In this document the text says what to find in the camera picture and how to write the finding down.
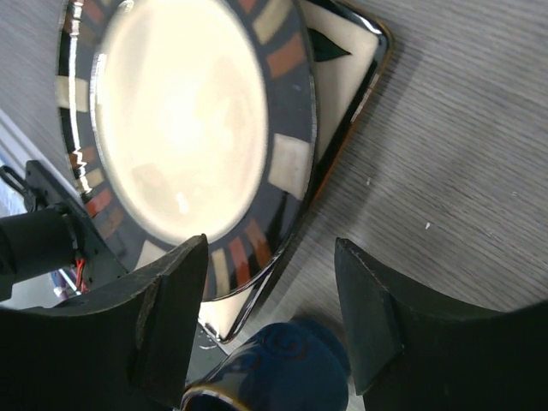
gray wooden table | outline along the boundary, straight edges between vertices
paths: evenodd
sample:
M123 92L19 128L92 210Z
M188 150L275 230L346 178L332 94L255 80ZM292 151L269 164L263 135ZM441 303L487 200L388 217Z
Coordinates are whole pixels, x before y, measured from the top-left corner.
M0 0L0 107L66 176L53 75L63 0ZM270 299L232 349L298 311L340 319L347 236L458 299L548 297L548 3L356 1L395 34L388 72Z

stacked plate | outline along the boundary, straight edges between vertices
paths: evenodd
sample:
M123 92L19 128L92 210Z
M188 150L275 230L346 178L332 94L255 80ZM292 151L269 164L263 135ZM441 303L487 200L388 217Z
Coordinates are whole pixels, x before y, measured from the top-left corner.
M370 43L352 52L322 24ZM389 48L330 0L72 0L62 25L57 102L88 213L128 271L205 233L204 301L271 273ZM366 66L335 87L344 64Z

blue mug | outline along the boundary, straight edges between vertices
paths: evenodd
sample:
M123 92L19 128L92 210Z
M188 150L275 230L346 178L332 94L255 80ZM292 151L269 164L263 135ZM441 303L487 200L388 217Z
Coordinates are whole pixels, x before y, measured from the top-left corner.
M335 335L311 319L267 325L200 381L182 411L344 411L350 364Z

black cylinder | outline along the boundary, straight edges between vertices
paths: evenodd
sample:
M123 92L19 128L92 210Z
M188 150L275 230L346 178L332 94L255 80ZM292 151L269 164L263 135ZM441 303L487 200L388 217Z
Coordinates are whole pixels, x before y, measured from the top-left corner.
M0 218L0 275L15 281L74 263L73 239L63 215L53 209Z

beige stripe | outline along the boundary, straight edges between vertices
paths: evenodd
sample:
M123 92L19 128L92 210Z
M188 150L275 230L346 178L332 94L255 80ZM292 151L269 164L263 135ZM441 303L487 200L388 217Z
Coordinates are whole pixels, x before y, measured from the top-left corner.
M86 184L83 183L82 179L86 179L87 186L84 187ZM81 193L84 193L87 188L95 188L99 184L101 184L104 181L103 173L101 172L101 169L95 169L93 171L90 171L89 173L86 173L84 177L81 177L78 179L78 182L76 183L78 186L78 191Z
M306 141L274 134L268 182L302 200L310 177L311 147Z
M293 4L291 0L270 0L253 22L259 42L267 43L287 18Z
M57 104L64 109L70 109L71 100L74 101L77 111L88 112L88 90L87 81L75 78L71 86L69 78L64 75L57 76Z
M226 264L226 255L222 248L211 253L215 279L217 281L217 297L222 297L230 292L229 267Z
M144 267L145 265L151 264L160 257L163 257L166 253L167 251L146 240L143 243L143 248L140 250L139 261L137 261L137 266L135 266L135 270Z

